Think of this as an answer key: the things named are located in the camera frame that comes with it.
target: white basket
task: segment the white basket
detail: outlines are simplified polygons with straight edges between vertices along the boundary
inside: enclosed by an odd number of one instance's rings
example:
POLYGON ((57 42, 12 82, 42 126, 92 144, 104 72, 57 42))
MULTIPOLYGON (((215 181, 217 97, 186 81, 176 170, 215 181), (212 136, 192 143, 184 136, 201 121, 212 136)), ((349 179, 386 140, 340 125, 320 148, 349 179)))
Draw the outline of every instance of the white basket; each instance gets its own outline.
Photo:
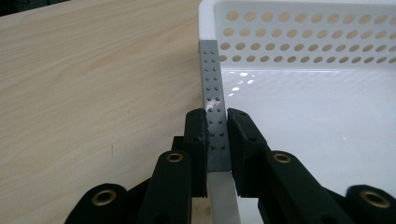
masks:
POLYGON ((226 107, 325 187, 396 197, 396 2, 205 0, 226 107))

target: wooden table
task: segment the wooden table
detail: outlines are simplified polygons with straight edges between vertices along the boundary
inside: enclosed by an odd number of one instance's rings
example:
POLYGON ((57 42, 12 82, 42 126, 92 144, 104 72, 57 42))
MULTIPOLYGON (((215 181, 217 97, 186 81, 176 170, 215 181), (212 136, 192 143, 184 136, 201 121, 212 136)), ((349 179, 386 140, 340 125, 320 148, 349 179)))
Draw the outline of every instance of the wooden table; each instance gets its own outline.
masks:
MULTIPOLYGON (((202 106, 199 1, 76 0, 0 18, 0 222, 63 223, 127 189, 202 106)), ((193 223, 209 223, 208 199, 193 223)))

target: perforated metal strip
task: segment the perforated metal strip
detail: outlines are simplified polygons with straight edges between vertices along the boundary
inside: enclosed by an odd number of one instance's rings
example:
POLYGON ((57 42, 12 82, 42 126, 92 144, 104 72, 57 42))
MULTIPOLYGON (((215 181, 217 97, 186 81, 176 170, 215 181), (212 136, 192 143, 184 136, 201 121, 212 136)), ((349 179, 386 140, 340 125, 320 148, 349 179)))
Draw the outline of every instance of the perforated metal strip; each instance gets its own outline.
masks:
POLYGON ((200 41, 204 107, 209 124, 208 172, 230 171, 231 157, 219 63, 218 42, 200 41))

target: wood grain surface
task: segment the wood grain surface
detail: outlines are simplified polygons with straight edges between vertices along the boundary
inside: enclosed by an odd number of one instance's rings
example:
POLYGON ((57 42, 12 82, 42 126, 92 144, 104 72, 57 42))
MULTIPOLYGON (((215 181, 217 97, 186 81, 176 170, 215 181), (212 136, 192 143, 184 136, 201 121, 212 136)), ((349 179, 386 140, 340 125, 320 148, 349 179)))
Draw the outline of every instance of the wood grain surface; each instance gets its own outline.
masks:
MULTIPOLYGON (((76 0, 0 18, 0 223, 63 223, 127 189, 202 106, 199 1, 76 0)), ((192 223, 210 223, 194 199, 192 223)))

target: hole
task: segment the hole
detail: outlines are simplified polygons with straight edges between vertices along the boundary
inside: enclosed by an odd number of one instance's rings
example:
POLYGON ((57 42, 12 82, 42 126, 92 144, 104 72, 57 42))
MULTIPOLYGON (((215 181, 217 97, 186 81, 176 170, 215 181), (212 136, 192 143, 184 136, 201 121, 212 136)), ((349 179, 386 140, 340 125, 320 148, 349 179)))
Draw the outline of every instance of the hole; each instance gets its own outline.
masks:
POLYGON ((320 63, 322 60, 322 57, 317 57, 316 59, 314 59, 314 63, 320 63))
POLYGON ((296 57, 291 56, 288 58, 288 63, 294 63, 296 61, 296 57))
POLYGON ((304 48, 304 45, 303 44, 299 44, 299 45, 297 45, 296 47, 294 47, 294 50, 295 51, 300 51, 300 50, 302 50, 304 48))
POLYGON ((290 47, 289 44, 284 44, 282 46, 280 46, 280 50, 287 50, 290 47))
POLYGON ((332 38, 333 39, 340 38, 341 35, 343 35, 343 31, 339 30, 339 31, 334 32, 334 34, 332 34, 332 38))
POLYGON ((355 20, 355 18, 356 18, 356 16, 353 15, 353 14, 347 15, 347 16, 344 18, 343 23, 344 23, 344 24, 352 23, 352 22, 355 20))
POLYGON ((337 220, 331 216, 323 216, 321 218, 322 223, 324 224, 338 224, 337 220))
POLYGON ((330 57, 329 59, 327 59, 327 63, 333 63, 335 61, 335 57, 330 57))
POLYGON ((288 21, 290 18, 290 14, 289 12, 284 12, 282 14, 279 15, 279 17, 277 18, 280 22, 285 22, 288 21))
POLYGON ((249 11, 245 14, 245 21, 254 21, 256 19, 256 13, 254 11, 249 11))
POLYGON ((155 224, 166 224, 166 223, 169 223, 170 218, 166 214, 159 214, 159 215, 155 216, 153 221, 155 224))
POLYGON ((272 32, 272 37, 280 37, 282 35, 282 30, 276 29, 272 32))
POLYGON ((268 62, 268 60, 270 60, 270 58, 268 56, 262 56, 260 58, 260 62, 262 62, 262 63, 266 63, 266 62, 268 62))
POLYGON ((370 19, 371 19, 371 16, 370 16, 370 15, 362 16, 361 19, 359 20, 359 23, 360 23, 360 24, 365 24, 365 23, 369 22, 370 19))
POLYGON ((303 22, 303 21, 305 21, 305 19, 306 19, 306 14, 305 13, 300 13, 294 18, 294 20, 296 22, 303 22))
POLYGON ((254 62, 255 59, 256 59, 256 57, 250 55, 250 56, 247 57, 247 62, 248 63, 252 63, 252 62, 254 62))
POLYGON ((318 14, 316 14, 315 16, 312 17, 311 21, 312 21, 313 23, 318 23, 318 22, 320 22, 322 19, 323 19, 323 15, 320 14, 320 13, 318 13, 318 14))
POLYGON ((248 36, 248 35, 250 35, 250 29, 244 28, 244 29, 242 29, 242 30, 239 32, 239 34, 240 34, 241 36, 248 36))
POLYGON ((356 51, 356 50, 359 49, 359 47, 360 47, 359 45, 354 45, 354 46, 352 46, 352 47, 349 48, 349 51, 350 51, 350 52, 356 51))
POLYGON ((297 30, 290 30, 288 31, 288 37, 293 38, 298 34, 297 30))
POLYGON ((266 12, 262 15, 262 21, 270 21, 274 17, 272 12, 266 12))
POLYGON ((239 43, 235 46, 236 49, 241 50, 245 48, 245 44, 244 43, 239 43))
POLYGON ((327 19, 328 23, 335 23, 338 21, 338 19, 340 19, 340 15, 338 14, 332 14, 329 19, 327 19))
POLYGON ((322 48, 323 51, 329 51, 329 50, 331 50, 331 49, 332 49, 332 45, 325 45, 325 46, 322 48))
POLYGON ((384 198, 382 195, 363 189, 360 193, 360 196, 363 198, 364 201, 369 203, 372 206, 379 207, 379 208, 389 208, 390 202, 388 199, 384 198))
POLYGON ((300 62, 307 63, 309 61, 309 57, 303 57, 300 62))
POLYGON ((237 63, 239 61, 241 61, 241 56, 239 56, 239 55, 233 56, 233 62, 237 63))
POLYGON ((222 44, 220 45, 220 48, 221 48, 221 49, 229 49, 229 48, 230 48, 230 44, 229 44, 229 43, 222 43, 222 44))
POLYGON ((223 34, 224 34, 225 36, 231 36, 231 35, 233 35, 233 28, 227 28, 227 29, 225 29, 225 30, 223 31, 223 34))
POLYGON ((381 45, 381 46, 379 46, 378 48, 376 48, 376 52, 381 52, 382 50, 384 50, 384 49, 386 49, 387 48, 387 46, 386 45, 381 45))
POLYGON ((227 61, 227 56, 221 55, 221 56, 220 56, 220 61, 221 61, 221 62, 227 61))
POLYGON ((340 63, 346 63, 348 60, 348 57, 344 57, 342 59, 340 59, 340 63))
POLYGON ((382 63, 382 62, 384 62, 386 59, 387 59, 387 57, 382 57, 382 58, 376 60, 376 63, 382 63))
POLYGON ((352 32, 349 32, 349 34, 346 35, 346 38, 352 39, 352 38, 354 38, 357 35, 358 35, 358 31, 352 31, 352 32))
POLYGON ((228 21, 236 21, 238 19, 238 12, 236 11, 231 11, 227 14, 227 20, 228 21))
POLYGON ((374 57, 367 58, 366 60, 364 60, 364 63, 370 63, 373 61, 373 59, 374 57))
POLYGON ((375 19, 374 24, 381 24, 384 22, 388 17, 386 15, 382 15, 375 19))
POLYGON ((257 37, 262 37, 262 36, 265 35, 265 33, 266 33, 266 31, 264 29, 260 29, 260 30, 256 31, 256 36, 257 37))
POLYGON ((273 158, 274 158, 274 160, 282 162, 282 163, 291 162, 291 158, 285 154, 282 154, 282 153, 274 154, 273 158))
POLYGON ((280 62, 282 62, 282 60, 283 60, 282 56, 277 56, 274 58, 274 62, 276 62, 276 63, 280 63, 280 62))
POLYGON ((92 197, 92 203, 96 206, 104 206, 109 204, 116 199, 117 193, 113 189, 103 189, 97 192, 92 197))
POLYGON ((317 49, 318 49, 318 45, 311 45, 311 46, 309 46, 309 48, 308 48, 309 51, 315 51, 315 50, 317 50, 317 49))
POLYGON ((361 61, 361 57, 357 57, 357 58, 354 58, 354 59, 352 60, 353 63, 358 63, 358 62, 360 62, 360 61, 361 61))
POLYGON ((340 45, 340 46, 338 46, 338 47, 335 49, 335 51, 340 52, 340 51, 343 51, 345 48, 346 48, 346 45, 340 45))
POLYGON ((253 49, 253 50, 257 50, 257 49, 260 48, 260 44, 259 44, 259 43, 254 43, 254 44, 252 44, 252 45, 250 46, 250 48, 253 49))
POLYGON ((306 30, 303 32, 303 38, 308 38, 311 36, 314 32, 312 30, 306 30))
POLYGON ((363 48, 363 52, 367 52, 372 48, 373 48, 373 45, 367 45, 366 47, 363 48))
POLYGON ((171 153, 166 156, 166 160, 170 162, 179 162, 183 160, 183 155, 180 153, 171 153))
POLYGON ((386 32, 386 31, 379 32, 378 34, 376 34, 375 39, 382 39, 382 38, 384 38, 387 34, 388 34, 388 32, 386 32))
POLYGON ((367 39, 367 38, 369 38, 372 34, 373 34, 372 31, 366 31, 366 32, 364 32, 364 33, 361 35, 361 38, 362 38, 362 39, 367 39))
POLYGON ((275 44, 267 44, 267 46, 265 46, 266 50, 273 50, 275 48, 275 44))
POLYGON ((320 31, 317 35, 318 38, 324 38, 329 32, 327 30, 320 31))

